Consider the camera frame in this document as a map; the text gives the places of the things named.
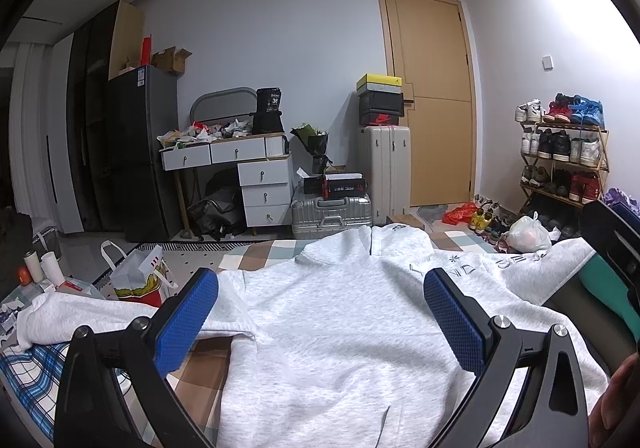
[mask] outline green fabric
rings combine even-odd
[[[582,285],[594,297],[620,316],[636,341],[640,338],[640,316],[626,298],[626,285],[597,253],[578,273]]]

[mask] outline silver bolt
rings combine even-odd
[[[557,323],[556,325],[554,325],[554,333],[556,333],[558,336],[567,336],[569,334],[569,331],[564,325],[562,325],[561,323]]]
[[[500,329],[507,329],[507,327],[511,325],[511,320],[509,320],[504,314],[497,314],[494,316],[494,323],[496,327],[499,327]]]
[[[150,320],[146,316],[138,316],[131,322],[131,326],[136,331],[143,331],[149,327]]]
[[[88,334],[89,334],[89,327],[86,325],[81,325],[78,329],[76,329],[76,332],[74,332],[74,336],[76,338],[84,338]]]

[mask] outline wooden door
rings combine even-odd
[[[460,4],[384,0],[390,74],[402,77],[411,129],[411,206],[470,199],[474,107]]]

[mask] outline wooden shoe rack shelf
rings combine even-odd
[[[518,123],[520,123],[523,130],[525,129],[525,127],[531,127],[533,129],[533,132],[541,128],[542,129],[565,129],[567,131],[569,130],[579,131],[577,136],[578,138],[583,137],[582,133],[591,133],[591,136],[593,136],[594,134],[597,134],[598,138],[600,139],[600,143],[602,145],[602,154],[600,155],[600,159],[596,167],[589,167],[588,165],[583,165],[581,163],[574,163],[572,161],[561,161],[559,159],[549,159],[545,157],[539,157],[537,155],[521,154],[521,156],[525,165],[531,166],[534,168],[536,168],[539,159],[542,159],[543,161],[550,161],[551,168],[550,168],[549,175],[551,176],[551,181],[553,181],[556,167],[562,168],[562,166],[564,165],[575,167],[576,171],[586,170],[586,171],[595,172],[598,176],[598,182],[600,184],[600,197],[602,198],[604,194],[604,187],[607,181],[607,174],[609,173],[609,168],[611,165],[609,163],[609,156],[607,155],[607,140],[609,139],[609,131],[601,129],[597,125],[577,125],[574,123],[547,123],[546,121],[542,121],[540,123],[528,123],[526,121],[519,121]],[[541,187],[538,188],[535,186],[530,186],[529,184],[526,184],[526,183],[520,183],[520,188],[522,189],[524,194],[527,196],[527,201],[525,204],[529,203],[533,194],[540,193],[540,194],[546,195],[547,197],[550,197],[551,199],[556,199],[558,201],[561,201],[566,204],[570,204],[578,208],[582,208],[584,206],[581,202],[573,201],[568,197],[561,197],[559,195],[549,193],[544,189],[542,189]]]

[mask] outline suitcase handle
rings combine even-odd
[[[322,219],[320,219],[320,222],[318,223],[318,228],[324,227],[325,223],[330,224],[327,221],[338,221],[338,224],[340,226],[344,226],[344,220],[339,215],[327,215],[325,217],[322,217]]]
[[[316,199],[316,208],[326,208],[326,207],[336,207],[336,206],[347,206],[347,198],[342,197],[341,199],[322,199],[318,197]]]

